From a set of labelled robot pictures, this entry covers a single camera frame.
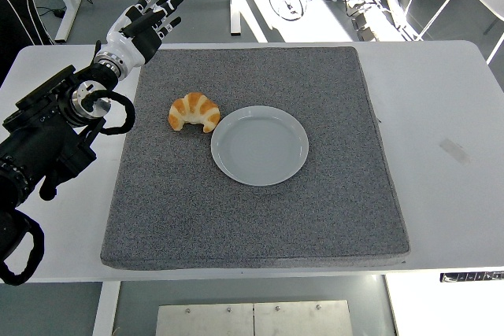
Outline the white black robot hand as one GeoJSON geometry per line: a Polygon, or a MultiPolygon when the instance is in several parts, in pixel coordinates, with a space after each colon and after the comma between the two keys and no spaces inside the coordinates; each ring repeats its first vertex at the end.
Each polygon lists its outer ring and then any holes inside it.
{"type": "Polygon", "coordinates": [[[181,22],[174,19],[184,0],[138,0],[114,22],[106,35],[106,44],[99,48],[94,63],[107,65],[118,79],[133,68],[150,61],[163,39],[181,22]]]}

